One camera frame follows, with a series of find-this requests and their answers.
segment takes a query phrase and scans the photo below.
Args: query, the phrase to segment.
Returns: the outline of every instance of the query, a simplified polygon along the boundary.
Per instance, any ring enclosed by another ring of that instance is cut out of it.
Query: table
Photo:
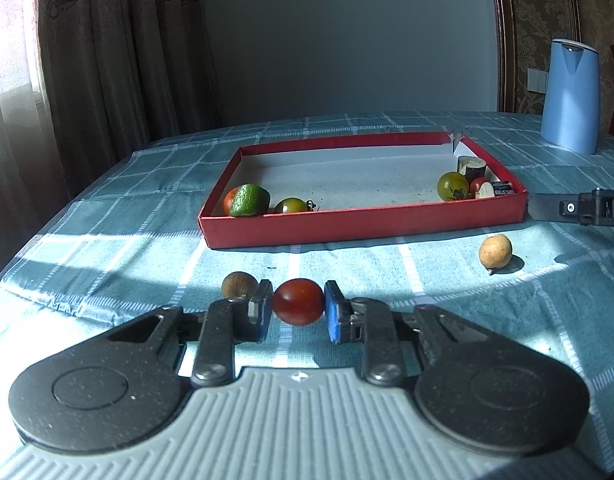
[[[165,139],[136,152],[87,189],[0,276],[0,465],[20,447],[8,389],[27,366],[163,304],[188,312],[220,297],[244,270],[274,286],[336,280],[410,312],[433,303],[572,366],[593,400],[578,445],[614,469],[614,228],[527,219],[487,229],[244,250],[207,248],[196,215],[238,145],[372,132],[460,128],[530,192],[614,189],[614,138],[579,155],[540,137],[540,117],[394,112],[274,121]],[[489,276],[478,247],[505,233],[523,263]],[[183,370],[189,373],[193,348]],[[335,349],[324,319],[291,327],[273,318],[262,344],[238,347],[237,367],[356,365],[359,348]]]

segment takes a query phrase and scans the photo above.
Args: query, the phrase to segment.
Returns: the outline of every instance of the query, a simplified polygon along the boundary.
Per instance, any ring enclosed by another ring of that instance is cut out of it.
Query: curtain
[[[222,125],[202,0],[39,0],[40,56],[72,195],[162,137]]]
[[[68,201],[42,84],[37,0],[0,0],[0,271]]]

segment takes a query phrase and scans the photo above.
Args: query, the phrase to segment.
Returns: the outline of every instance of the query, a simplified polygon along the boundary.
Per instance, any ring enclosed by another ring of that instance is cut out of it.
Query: red cherry tomato
[[[325,297],[318,283],[306,278],[289,280],[272,297],[272,308],[285,323],[305,326],[316,321],[325,310]]]
[[[233,202],[233,198],[236,196],[238,188],[240,186],[236,186],[234,189],[229,191],[225,198],[223,199],[223,211],[225,212],[225,216],[229,216],[229,210],[231,209],[231,203]]]
[[[484,177],[476,177],[469,186],[469,192],[472,195],[476,195],[476,193],[481,190],[481,186],[485,184],[485,182],[487,182],[487,180],[485,180]]]

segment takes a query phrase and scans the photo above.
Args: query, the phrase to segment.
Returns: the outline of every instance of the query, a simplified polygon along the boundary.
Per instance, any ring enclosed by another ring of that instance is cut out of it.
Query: red tray
[[[456,171],[459,155],[487,162],[488,176],[514,194],[441,202],[436,182]],[[318,211],[232,218],[222,203],[251,182],[270,192],[271,207],[296,196]],[[527,190],[468,137],[446,132],[321,137],[243,146],[231,157],[198,215],[212,249],[362,240],[521,222]]]

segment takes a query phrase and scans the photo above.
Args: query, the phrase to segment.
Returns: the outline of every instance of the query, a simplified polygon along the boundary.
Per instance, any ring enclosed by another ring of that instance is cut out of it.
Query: light switch
[[[547,91],[547,72],[536,68],[527,69],[527,90],[544,94]]]

